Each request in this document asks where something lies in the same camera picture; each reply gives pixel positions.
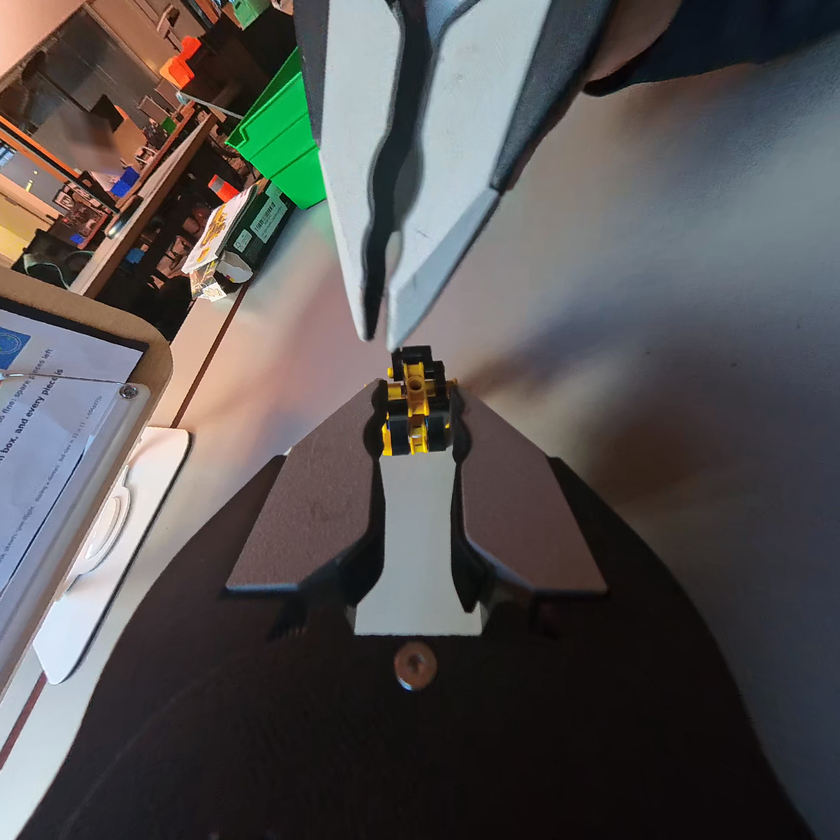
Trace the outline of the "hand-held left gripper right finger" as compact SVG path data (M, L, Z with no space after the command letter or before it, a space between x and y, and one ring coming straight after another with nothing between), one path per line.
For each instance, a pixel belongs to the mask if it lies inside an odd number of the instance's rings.
M549 457L466 388L452 400L451 574L464 612L605 596Z

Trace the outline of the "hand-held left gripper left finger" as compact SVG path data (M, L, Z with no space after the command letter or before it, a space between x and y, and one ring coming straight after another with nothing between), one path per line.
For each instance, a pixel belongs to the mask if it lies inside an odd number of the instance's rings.
M373 380L287 452L226 582L233 595L356 607L384 568L387 387Z

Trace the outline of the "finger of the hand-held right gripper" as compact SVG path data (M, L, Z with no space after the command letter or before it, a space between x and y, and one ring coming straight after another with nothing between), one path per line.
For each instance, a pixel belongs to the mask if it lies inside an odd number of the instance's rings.
M491 182L550 6L460 2L433 17L413 143L419 178L387 287L388 350L424 320L498 205Z
M313 5L314 124L318 157L353 325L362 341L376 329L379 300L366 255L377 200L374 171L392 126L403 15L394 2Z

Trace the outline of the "green storage bin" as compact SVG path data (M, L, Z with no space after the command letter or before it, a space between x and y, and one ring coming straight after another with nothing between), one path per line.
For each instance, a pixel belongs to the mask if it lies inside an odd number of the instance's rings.
M309 208L326 198L299 49L286 59L226 144L296 206Z

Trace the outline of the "yellow black lego model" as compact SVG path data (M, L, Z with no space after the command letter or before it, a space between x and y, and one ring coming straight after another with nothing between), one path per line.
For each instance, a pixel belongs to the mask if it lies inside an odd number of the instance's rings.
M458 381L447 377L427 344L395 350L387 377L383 456L444 452L452 442L451 396Z

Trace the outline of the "person's right forearm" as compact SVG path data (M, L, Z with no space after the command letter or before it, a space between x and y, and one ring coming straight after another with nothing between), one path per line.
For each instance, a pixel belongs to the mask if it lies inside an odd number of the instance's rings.
M687 1L662 35L614 72L588 81L602 98L644 83L696 77L788 56L839 29L838 1Z

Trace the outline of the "dark lego box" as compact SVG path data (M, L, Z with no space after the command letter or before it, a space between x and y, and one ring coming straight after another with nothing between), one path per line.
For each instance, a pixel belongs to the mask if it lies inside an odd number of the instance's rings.
M264 265L295 206L273 182L254 191L227 233L216 273L227 283L241 285Z

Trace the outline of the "person's right hand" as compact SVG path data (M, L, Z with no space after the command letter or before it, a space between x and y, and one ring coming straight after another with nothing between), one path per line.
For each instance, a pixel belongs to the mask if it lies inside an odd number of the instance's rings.
M663 34L680 1L618 1L605 28L584 84L622 69Z

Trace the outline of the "wooden instruction board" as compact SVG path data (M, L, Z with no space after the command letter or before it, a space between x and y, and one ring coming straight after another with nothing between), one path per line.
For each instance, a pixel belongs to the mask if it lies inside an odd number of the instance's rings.
M43 281L24 276L6 267L2 267L2 299L4 298L15 301L20 305L51 313L72 322L86 324L91 328L112 333L125 339L139 340L148 344L147 351L143 353L141 360L137 363L129 378L129 382L138 382L142 385L147 385L152 393L150 412L144 421L140 432L141 436L141 433L151 418L153 410L156 408L165 388L172 378L172 351L170 344L163 338L159 330L126 311L118 310L88 297L83 297L70 290L52 287ZM27 649L32 644L35 636L36 633L27 646L24 656L18 662L14 676L6 684L5 688L2 688L2 697L6 696L8 688L13 683Z

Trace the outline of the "clear acrylic holder bar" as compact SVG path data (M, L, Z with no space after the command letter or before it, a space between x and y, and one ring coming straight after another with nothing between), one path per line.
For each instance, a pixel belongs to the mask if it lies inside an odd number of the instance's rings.
M30 552L1 596L2 688L65 580L74 558L149 415L147 385L128 382L89 442Z

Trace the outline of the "long wooden-edged table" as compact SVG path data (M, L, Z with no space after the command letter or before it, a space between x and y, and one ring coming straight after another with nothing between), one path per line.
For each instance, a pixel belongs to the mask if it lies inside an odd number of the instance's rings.
M134 247L146 225L161 208L164 200L174 191L217 123L217 115L210 111L176 150L167 151L168 156L155 166L154 171L143 183L137 183L137 189L131 196L126 196L126 199L131 204L138 196L141 199L140 204L134 205L129 215L121 212L120 217L125 217L124 224L117 234L107 236L94 251L88 263L71 283L71 292L91 299L97 297L124 257Z

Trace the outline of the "crumpled plastic bag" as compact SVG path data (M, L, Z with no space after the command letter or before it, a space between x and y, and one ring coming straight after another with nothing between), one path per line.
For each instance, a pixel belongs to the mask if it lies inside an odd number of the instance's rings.
M199 299L219 301L228 296L225 286L227 279L225 276L218 274L216 260L190 271L188 277L194 301Z

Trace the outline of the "printed instruction sheet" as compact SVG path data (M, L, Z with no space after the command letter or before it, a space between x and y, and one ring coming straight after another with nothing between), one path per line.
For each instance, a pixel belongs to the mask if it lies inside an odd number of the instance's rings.
M147 349L2 299L2 589Z

